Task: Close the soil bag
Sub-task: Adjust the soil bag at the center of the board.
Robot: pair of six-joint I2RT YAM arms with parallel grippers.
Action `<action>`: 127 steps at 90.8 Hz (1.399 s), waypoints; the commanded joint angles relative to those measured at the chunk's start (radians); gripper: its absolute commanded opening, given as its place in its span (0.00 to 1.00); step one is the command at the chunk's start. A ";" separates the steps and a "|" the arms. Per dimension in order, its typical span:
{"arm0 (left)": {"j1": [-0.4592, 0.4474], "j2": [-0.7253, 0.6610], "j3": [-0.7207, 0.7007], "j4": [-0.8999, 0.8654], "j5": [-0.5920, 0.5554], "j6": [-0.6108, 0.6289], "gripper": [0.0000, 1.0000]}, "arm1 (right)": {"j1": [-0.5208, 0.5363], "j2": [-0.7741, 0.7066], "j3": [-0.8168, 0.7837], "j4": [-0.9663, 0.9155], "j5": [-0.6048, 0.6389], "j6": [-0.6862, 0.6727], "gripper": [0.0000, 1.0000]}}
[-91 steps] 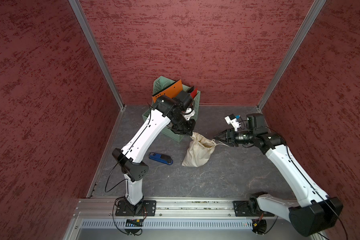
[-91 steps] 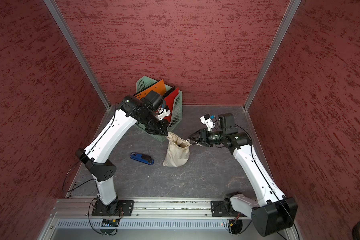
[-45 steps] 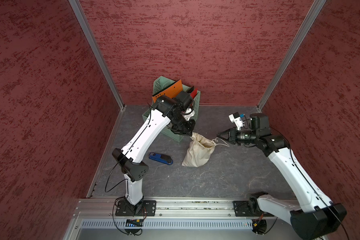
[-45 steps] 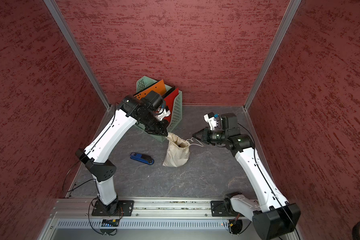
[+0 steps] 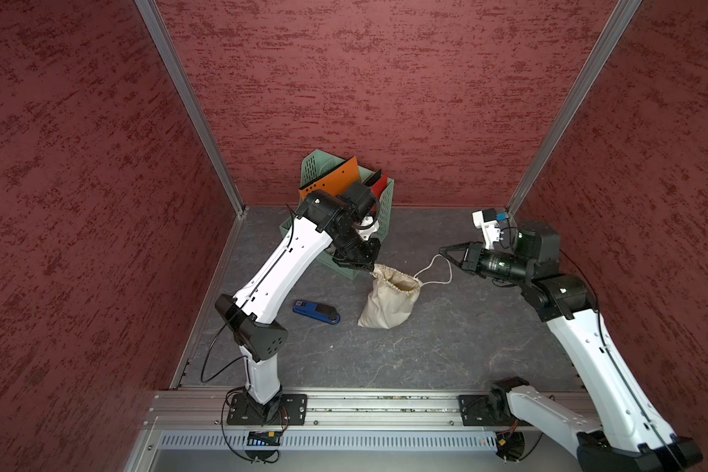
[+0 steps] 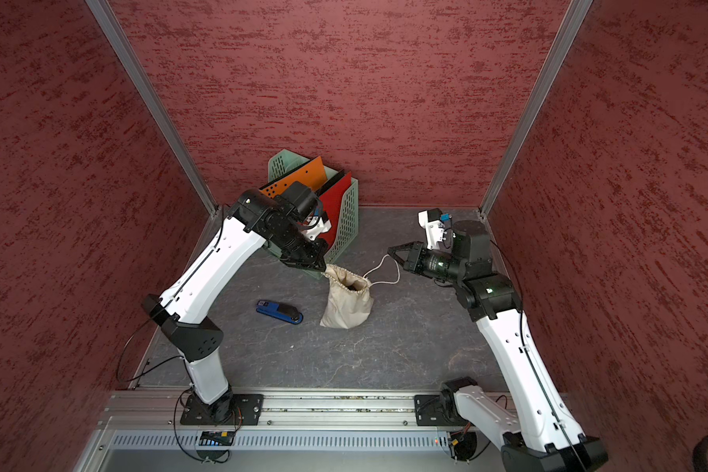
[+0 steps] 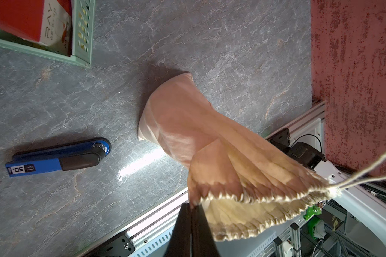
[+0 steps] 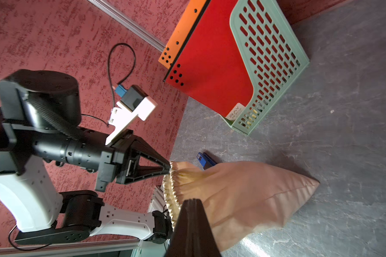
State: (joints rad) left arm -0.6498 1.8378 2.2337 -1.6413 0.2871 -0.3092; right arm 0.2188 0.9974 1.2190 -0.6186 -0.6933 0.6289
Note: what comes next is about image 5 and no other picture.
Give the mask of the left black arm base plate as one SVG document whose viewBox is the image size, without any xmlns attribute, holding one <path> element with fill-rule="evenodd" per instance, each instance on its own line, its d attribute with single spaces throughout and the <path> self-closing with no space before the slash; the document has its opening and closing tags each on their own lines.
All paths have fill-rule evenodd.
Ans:
<svg viewBox="0 0 708 472">
<path fill-rule="evenodd" d="M 261 404 L 249 393 L 233 395 L 225 407 L 225 423 L 229 426 L 303 426 L 308 396 L 300 393 L 279 393 L 268 403 Z"/>
</svg>

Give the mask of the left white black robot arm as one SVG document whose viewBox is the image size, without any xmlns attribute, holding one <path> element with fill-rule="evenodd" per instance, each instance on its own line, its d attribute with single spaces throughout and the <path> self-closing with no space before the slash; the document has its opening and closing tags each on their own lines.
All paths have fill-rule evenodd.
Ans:
<svg viewBox="0 0 708 472">
<path fill-rule="evenodd" d="M 263 417 L 273 419 L 280 406 L 277 354 L 288 336 L 277 322 L 283 301 L 327 249 L 339 267 L 373 271 L 381 248 L 373 236 L 378 206 L 371 188 L 361 182 L 339 196 L 312 192 L 292 213 L 291 228 L 265 265 L 235 295 L 216 300 L 218 314 L 246 359 L 247 401 Z"/>
</svg>

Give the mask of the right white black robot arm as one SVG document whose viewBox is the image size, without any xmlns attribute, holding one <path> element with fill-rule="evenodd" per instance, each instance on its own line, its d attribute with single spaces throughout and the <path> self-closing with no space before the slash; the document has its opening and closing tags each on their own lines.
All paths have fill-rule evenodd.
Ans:
<svg viewBox="0 0 708 472">
<path fill-rule="evenodd" d="M 587 281 L 562 273 L 560 234 L 529 221 L 498 235 L 509 238 L 509 247 L 496 249 L 486 236 L 439 253 L 464 273 L 519 288 L 568 354 L 598 417 L 577 414 L 514 377 L 495 383 L 481 402 L 493 421 L 531 425 L 584 471 L 684 471 L 700 464 L 696 442 L 675 433 L 631 373 Z"/>
</svg>

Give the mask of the beige drawstring cloth bag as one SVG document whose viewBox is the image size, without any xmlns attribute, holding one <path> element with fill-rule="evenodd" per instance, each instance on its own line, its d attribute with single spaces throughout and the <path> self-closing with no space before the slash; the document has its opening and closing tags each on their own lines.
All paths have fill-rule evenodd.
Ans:
<svg viewBox="0 0 708 472">
<path fill-rule="evenodd" d="M 448 265 L 448 278 L 424 279 L 423 275 L 426 275 L 438 260 Z M 452 264 L 441 255 L 434 255 L 429 265 L 414 275 L 381 264 L 375 264 L 371 275 L 372 290 L 367 296 L 357 324 L 360 328 L 375 330 L 391 330 L 401 326 L 410 318 L 425 286 L 449 285 L 454 280 Z"/>
</svg>

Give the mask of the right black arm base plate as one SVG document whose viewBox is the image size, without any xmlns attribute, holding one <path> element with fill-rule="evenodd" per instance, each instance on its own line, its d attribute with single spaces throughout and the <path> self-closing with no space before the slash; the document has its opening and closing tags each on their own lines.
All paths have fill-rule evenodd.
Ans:
<svg viewBox="0 0 708 472">
<path fill-rule="evenodd" d="M 514 424 L 531 427 L 511 414 L 507 395 L 502 391 L 492 391 L 486 395 L 460 395 L 459 413 L 465 427 L 496 427 L 510 429 Z"/>
</svg>

